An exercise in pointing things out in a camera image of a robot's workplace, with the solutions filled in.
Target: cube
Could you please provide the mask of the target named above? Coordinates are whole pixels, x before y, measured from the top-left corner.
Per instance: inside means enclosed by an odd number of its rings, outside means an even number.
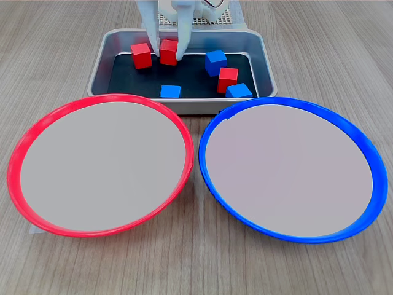
[[[221,68],[219,74],[219,84],[217,92],[225,94],[227,87],[238,83],[239,69],[234,68]]]
[[[248,89],[246,84],[241,83],[241,84],[236,84],[236,85],[229,86],[227,88],[227,92],[225,94],[225,97],[228,97],[228,98],[252,97],[252,93]]]
[[[179,98],[180,86],[175,85],[162,85],[160,98]]]
[[[150,68],[153,65],[152,54],[147,43],[132,45],[131,53],[136,69]]]
[[[162,40],[160,45],[160,63],[168,66],[176,66],[177,41]]]
[[[210,77],[217,77],[220,74],[220,69],[226,68],[227,65],[228,60],[224,51],[216,50],[206,54],[204,67]]]

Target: wooden table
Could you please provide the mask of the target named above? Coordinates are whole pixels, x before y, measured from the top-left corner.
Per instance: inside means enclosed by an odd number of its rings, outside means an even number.
[[[242,2],[264,37],[279,96],[323,105],[363,130],[393,169],[393,2]],[[298,245],[231,217],[198,162],[177,200],[106,238],[29,234],[10,201],[9,157],[48,112],[86,96],[104,33],[138,28],[134,2],[0,2],[1,294],[393,293],[393,201],[372,226],[329,245]],[[185,117],[197,151],[210,117]]]

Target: plate rim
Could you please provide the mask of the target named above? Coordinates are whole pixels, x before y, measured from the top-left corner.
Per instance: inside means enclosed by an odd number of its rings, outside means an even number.
[[[78,111],[80,109],[87,108],[89,106],[111,102],[136,103],[147,106],[166,116],[179,129],[185,144],[185,163],[179,181],[177,182],[176,187],[172,191],[171,195],[158,208],[154,209],[154,211],[150,212],[144,217],[139,218],[138,220],[133,221],[129,224],[125,224],[123,226],[113,229],[94,231],[71,230],[64,227],[56,226],[35,213],[34,210],[27,204],[27,201],[23,196],[20,184],[20,173],[28,149],[47,127],[49,127],[62,117],[67,116],[68,114]],[[154,100],[150,100],[148,98],[138,95],[122,93],[95,95],[72,101],[55,109],[54,111],[44,116],[42,119],[38,120],[27,132],[25,132],[25,134],[17,143],[10,157],[7,171],[7,186],[10,198],[19,213],[30,223],[41,228],[42,230],[51,232],[53,234],[74,238],[104,237],[134,228],[148,221],[149,219],[159,214],[162,210],[164,210],[180,194],[185,184],[189,180],[193,168],[193,161],[194,146],[190,130],[187,128],[183,120],[170,108]]]
[[[268,104],[276,104],[281,106],[288,106],[297,109],[301,109],[310,112],[318,117],[327,120],[334,126],[338,127],[341,131],[347,134],[350,139],[356,144],[356,146],[361,150],[368,166],[370,167],[373,180],[373,192],[370,202],[368,203],[365,211],[362,215],[350,226],[329,235],[317,236],[317,237],[297,237],[292,235],[280,234],[279,232],[274,232],[268,230],[254,222],[251,222],[247,218],[241,216],[236,212],[229,204],[225,201],[223,197],[220,196],[216,188],[214,187],[208,169],[206,167],[206,146],[208,144],[209,138],[214,131],[214,129],[223,121],[230,119],[237,113],[252,108],[254,106],[262,106]],[[382,212],[382,209],[387,200],[388,191],[388,179],[386,167],[383,160],[375,148],[374,144],[368,139],[368,137],[354,124],[345,119],[343,116],[317,104],[311,103],[309,101],[299,100],[295,98],[288,97],[266,97],[266,98],[254,98],[247,101],[242,101],[240,103],[234,104],[227,109],[222,110],[218,115],[213,118],[204,130],[199,151],[198,160],[200,165],[200,170],[202,177],[210,190],[214,198],[226,209],[232,216],[240,220],[245,225],[257,230],[263,234],[269,235],[280,240],[285,240],[294,243],[307,243],[307,244],[320,244],[320,243],[332,243],[340,240],[352,237],[359,232],[362,232],[368,226],[370,226]]]

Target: blue cube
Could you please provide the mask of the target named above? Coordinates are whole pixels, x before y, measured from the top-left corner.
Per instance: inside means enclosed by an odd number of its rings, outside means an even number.
[[[162,85],[160,98],[179,98],[180,86]]]
[[[217,77],[220,74],[220,68],[226,68],[227,65],[228,60],[224,51],[216,50],[206,54],[204,67],[210,77]]]
[[[225,94],[225,97],[228,97],[228,98],[252,97],[252,93],[248,89],[246,84],[240,83],[240,84],[229,86],[227,88],[227,93]]]

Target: blue rim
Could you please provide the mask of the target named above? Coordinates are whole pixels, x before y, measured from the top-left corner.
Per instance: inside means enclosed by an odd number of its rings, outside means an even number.
[[[358,148],[363,152],[363,155],[365,156],[371,169],[373,178],[373,192],[370,203],[368,204],[366,210],[363,212],[360,218],[349,227],[334,234],[324,235],[320,237],[294,237],[290,235],[283,235],[277,232],[273,232],[271,230],[267,230],[257,224],[254,224],[253,222],[250,222],[239,213],[237,213],[234,209],[232,209],[217,192],[210,179],[208,169],[206,168],[206,146],[208,144],[211,133],[223,120],[230,119],[235,114],[245,109],[252,108],[254,106],[261,106],[264,104],[291,106],[293,108],[302,109],[304,111],[315,114],[329,121],[330,123],[337,126],[339,129],[341,129],[343,132],[345,132],[345,134],[347,134],[356,143]],[[230,214],[232,214],[235,218],[239,219],[241,222],[245,223],[247,226],[259,232],[262,232],[271,237],[294,243],[332,243],[352,237],[363,231],[373,223],[373,221],[381,213],[387,199],[388,182],[386,168],[378,151],[374,147],[373,143],[365,136],[365,134],[361,132],[355,125],[353,125],[340,115],[336,114],[335,112],[332,112],[329,109],[323,108],[322,106],[318,106],[314,103],[296,100],[293,98],[254,98],[234,104],[233,106],[230,106],[229,108],[221,111],[218,115],[215,116],[215,118],[213,118],[213,120],[207,126],[202,135],[199,147],[199,164],[204,181],[208,186],[209,190],[211,191],[212,195],[227,211],[229,211]]]

